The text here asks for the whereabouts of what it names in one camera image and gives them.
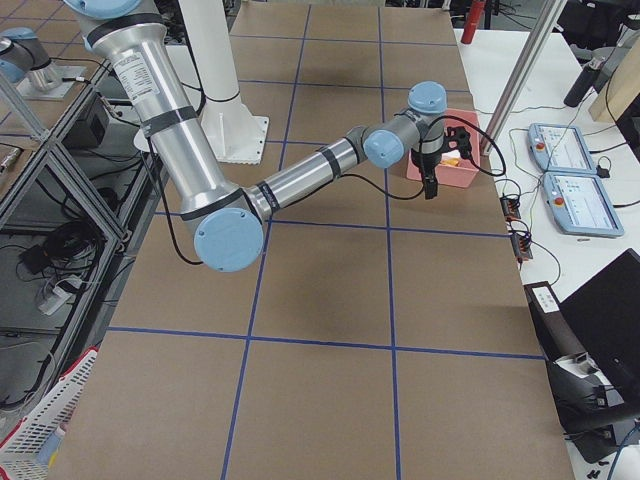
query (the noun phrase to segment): pink bin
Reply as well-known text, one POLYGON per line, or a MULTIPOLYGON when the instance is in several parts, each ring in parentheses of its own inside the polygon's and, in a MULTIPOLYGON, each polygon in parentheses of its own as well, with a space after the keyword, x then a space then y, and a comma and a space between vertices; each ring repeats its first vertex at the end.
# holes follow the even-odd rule
MULTIPOLYGON (((446 115, 455 115, 456 117, 464 118, 466 121, 478 126, 478 115, 476 115, 475 112, 449 108, 446 111, 446 115)), ((480 135, 478 132, 471 130, 462 122, 451 120, 449 118, 445 119, 444 124, 445 127, 462 126, 469 131, 471 134, 471 153, 473 155, 473 161, 480 165, 480 135)), ((457 167, 453 167, 451 165, 438 165, 436 167, 438 183, 441 185, 449 185, 451 187, 467 188, 471 185, 471 182, 477 173, 478 169, 475 168, 469 160, 465 159, 460 159, 460 164, 457 167)), ((420 172, 418 171, 418 168, 411 163, 410 157, 407 157, 407 178, 409 180, 421 181, 420 172)))

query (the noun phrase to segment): black screen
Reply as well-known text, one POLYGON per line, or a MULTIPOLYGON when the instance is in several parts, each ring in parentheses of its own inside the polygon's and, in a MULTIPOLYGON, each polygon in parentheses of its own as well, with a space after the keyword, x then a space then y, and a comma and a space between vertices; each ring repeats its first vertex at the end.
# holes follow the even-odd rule
POLYGON ((640 400, 640 256, 625 251, 560 310, 622 397, 640 400))

